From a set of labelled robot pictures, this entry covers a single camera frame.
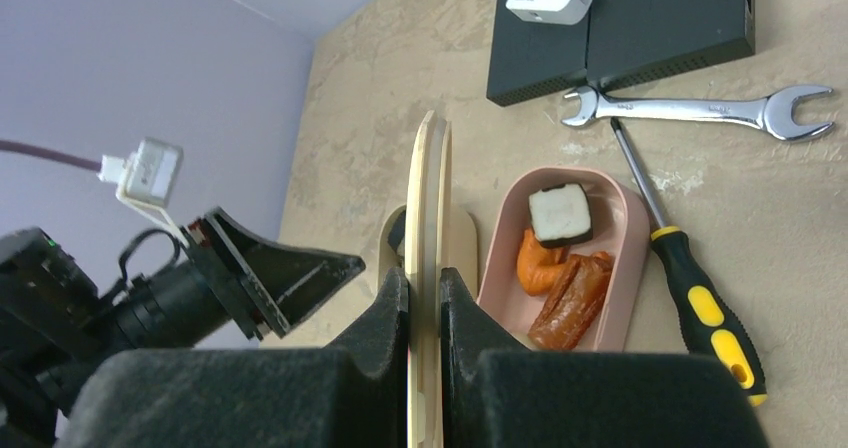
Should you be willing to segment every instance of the beige tabletop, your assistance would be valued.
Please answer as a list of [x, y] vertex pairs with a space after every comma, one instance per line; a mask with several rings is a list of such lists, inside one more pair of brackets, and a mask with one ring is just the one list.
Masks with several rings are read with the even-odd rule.
[[[475, 219], [481, 275], [501, 200], [548, 164], [604, 170], [632, 185], [606, 123], [573, 131], [551, 95], [485, 99], [495, 0], [375, 0], [317, 45], [280, 238], [358, 253], [376, 267], [384, 219], [404, 203], [412, 145], [429, 109], [453, 124], [453, 199]], [[796, 83], [840, 94], [801, 121], [836, 131], [784, 144], [731, 125], [631, 121], [669, 217], [744, 321], [766, 371], [757, 412], [775, 446], [848, 446], [848, 0], [756, 0], [758, 54], [616, 94], [747, 99]], [[373, 300], [373, 271], [284, 340], [324, 344]], [[628, 351], [682, 352], [651, 255]]]

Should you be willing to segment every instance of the black and yellow handle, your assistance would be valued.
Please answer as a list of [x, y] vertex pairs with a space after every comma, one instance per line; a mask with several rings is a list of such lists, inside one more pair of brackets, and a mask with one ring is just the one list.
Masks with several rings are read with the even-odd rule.
[[689, 237], [676, 226], [660, 228], [651, 234], [651, 249], [665, 267], [686, 348], [691, 353], [717, 356], [752, 405], [764, 402], [766, 379], [754, 344], [698, 266], [689, 250]]

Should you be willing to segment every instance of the black box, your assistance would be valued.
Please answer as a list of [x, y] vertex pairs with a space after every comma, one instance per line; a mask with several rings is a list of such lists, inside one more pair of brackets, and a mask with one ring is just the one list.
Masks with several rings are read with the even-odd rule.
[[500, 106], [590, 84], [613, 90], [754, 54], [754, 0], [594, 0], [574, 26], [497, 0], [486, 97]]

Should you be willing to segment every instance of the open-end wrench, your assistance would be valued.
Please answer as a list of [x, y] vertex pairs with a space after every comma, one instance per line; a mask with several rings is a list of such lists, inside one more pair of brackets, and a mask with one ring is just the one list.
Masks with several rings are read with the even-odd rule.
[[736, 123], [769, 133], [782, 141], [810, 140], [825, 134], [833, 122], [799, 125], [792, 119], [795, 106], [804, 98], [833, 93], [821, 85], [795, 85], [759, 100], [683, 100], [612, 98], [592, 87], [581, 86], [563, 98], [580, 99], [580, 111], [562, 123], [582, 127], [597, 118], [646, 118], [653, 120]]

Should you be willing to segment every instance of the pink bowl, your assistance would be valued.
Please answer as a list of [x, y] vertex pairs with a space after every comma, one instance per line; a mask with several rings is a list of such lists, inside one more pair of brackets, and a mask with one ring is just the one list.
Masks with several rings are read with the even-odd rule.
[[580, 183], [592, 212], [594, 238], [572, 246], [571, 253], [588, 255], [605, 250], [615, 257], [603, 310], [577, 350], [622, 351], [648, 252], [650, 224], [641, 198], [597, 170], [537, 168], [512, 185], [498, 215], [477, 303], [513, 336], [530, 346], [526, 333], [539, 315], [546, 295], [530, 296], [524, 292], [515, 273], [515, 263], [524, 230], [530, 226], [529, 196], [562, 183]]

